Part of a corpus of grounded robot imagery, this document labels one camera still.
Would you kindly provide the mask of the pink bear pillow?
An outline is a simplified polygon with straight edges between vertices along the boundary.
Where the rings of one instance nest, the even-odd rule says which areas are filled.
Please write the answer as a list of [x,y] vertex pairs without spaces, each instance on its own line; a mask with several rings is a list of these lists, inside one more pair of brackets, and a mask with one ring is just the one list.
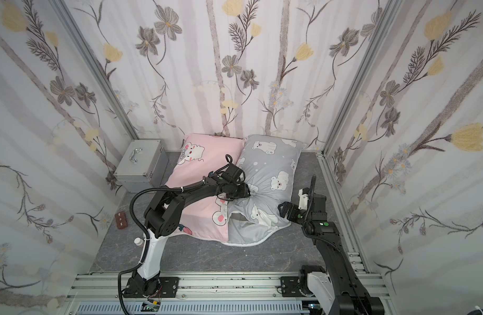
[[[184,139],[177,165],[166,185],[180,188],[199,182],[227,164],[225,155],[236,163],[244,140],[237,138],[190,134]],[[202,199],[184,208],[180,223],[172,236],[186,235],[200,240],[228,241],[228,202],[216,196]]]

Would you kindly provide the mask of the grey bear pillow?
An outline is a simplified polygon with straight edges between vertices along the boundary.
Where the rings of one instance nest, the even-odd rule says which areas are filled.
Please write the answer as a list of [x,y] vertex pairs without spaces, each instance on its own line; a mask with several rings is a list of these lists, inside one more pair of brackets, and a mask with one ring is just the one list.
[[234,247],[250,247],[266,241],[290,222],[278,206],[290,202],[295,171],[306,145],[297,140],[250,135],[237,161],[245,172],[250,196],[228,203],[228,241]]

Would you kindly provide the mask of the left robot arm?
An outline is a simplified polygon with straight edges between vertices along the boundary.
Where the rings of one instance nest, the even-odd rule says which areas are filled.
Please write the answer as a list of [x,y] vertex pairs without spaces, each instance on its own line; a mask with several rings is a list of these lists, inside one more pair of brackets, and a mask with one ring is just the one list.
[[[144,212],[144,221],[141,221],[134,212],[134,205],[140,197],[152,192],[155,195]],[[250,196],[245,172],[231,161],[194,184],[148,188],[133,196],[128,211],[144,233],[143,249],[138,264],[117,275],[120,300],[125,297],[148,298],[163,292],[164,285],[160,280],[162,256],[169,236],[180,225],[183,210],[205,198],[220,195],[227,201]]]

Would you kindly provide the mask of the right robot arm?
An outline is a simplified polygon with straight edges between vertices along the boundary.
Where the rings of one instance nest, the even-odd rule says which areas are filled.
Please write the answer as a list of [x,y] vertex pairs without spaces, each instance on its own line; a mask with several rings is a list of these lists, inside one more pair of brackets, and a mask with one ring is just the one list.
[[356,275],[335,223],[327,221],[325,201],[324,196],[305,194],[300,206],[291,202],[278,206],[282,218],[300,225],[325,264],[304,265],[298,276],[281,277],[282,296],[313,297],[323,314],[384,314],[380,298],[371,296]]

